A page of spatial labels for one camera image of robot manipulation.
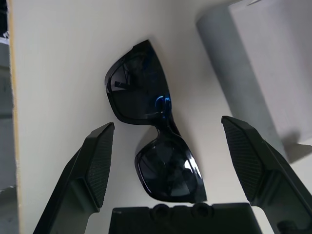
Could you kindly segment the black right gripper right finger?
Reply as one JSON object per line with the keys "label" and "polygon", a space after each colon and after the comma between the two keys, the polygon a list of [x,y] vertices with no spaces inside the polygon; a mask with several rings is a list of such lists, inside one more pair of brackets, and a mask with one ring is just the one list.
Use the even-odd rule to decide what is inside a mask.
{"label": "black right gripper right finger", "polygon": [[221,123],[250,205],[264,211],[276,234],[310,234],[312,195],[285,158],[247,122],[223,116]]}

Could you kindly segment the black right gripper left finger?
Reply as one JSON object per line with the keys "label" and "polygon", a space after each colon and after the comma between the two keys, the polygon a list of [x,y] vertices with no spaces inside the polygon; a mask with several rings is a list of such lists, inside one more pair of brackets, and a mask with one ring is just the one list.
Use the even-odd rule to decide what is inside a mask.
{"label": "black right gripper left finger", "polygon": [[36,225],[36,234],[83,234],[103,206],[111,168],[114,124],[93,130],[66,164]]}

